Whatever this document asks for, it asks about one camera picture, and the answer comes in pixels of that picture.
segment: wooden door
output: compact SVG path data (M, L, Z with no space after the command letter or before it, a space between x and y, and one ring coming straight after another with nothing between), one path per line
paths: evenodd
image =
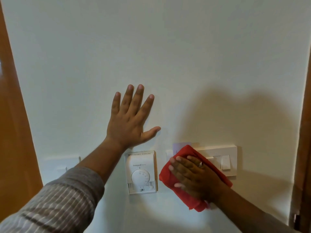
M289 223L298 231L311 232L311 55L300 122Z
M37 158L0 3L0 222L41 188Z

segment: purple card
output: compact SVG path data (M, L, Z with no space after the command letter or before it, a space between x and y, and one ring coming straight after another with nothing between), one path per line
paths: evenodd
M181 148L183 148L186 145L191 145L191 142L174 143L173 144L173 155L176 155L181 150Z

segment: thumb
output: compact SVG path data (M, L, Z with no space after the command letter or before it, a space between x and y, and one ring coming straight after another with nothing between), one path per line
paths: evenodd
M161 130L161 127L154 127L151 128L149 131L143 132L142 133L142 142L149 141L151 138L154 138L157 134L158 131Z

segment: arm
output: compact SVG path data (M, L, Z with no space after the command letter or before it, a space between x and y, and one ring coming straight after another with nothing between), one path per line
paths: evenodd
M141 107L144 87L129 85L120 105L115 94L107 137L90 155L59 179L46 184L20 211L0 224L1 232L83 232L122 153L153 138L161 129L143 132L154 96Z
M206 165L199 168L200 161L195 157L171 158L170 162L169 169L180 181L175 187L182 188L198 199L216 204L243 233L296 232L242 198Z

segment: temperature dial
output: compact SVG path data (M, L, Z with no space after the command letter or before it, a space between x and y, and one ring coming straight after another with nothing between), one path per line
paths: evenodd
M132 173L131 178L134 185L144 186L148 184L150 175L144 169L137 169Z

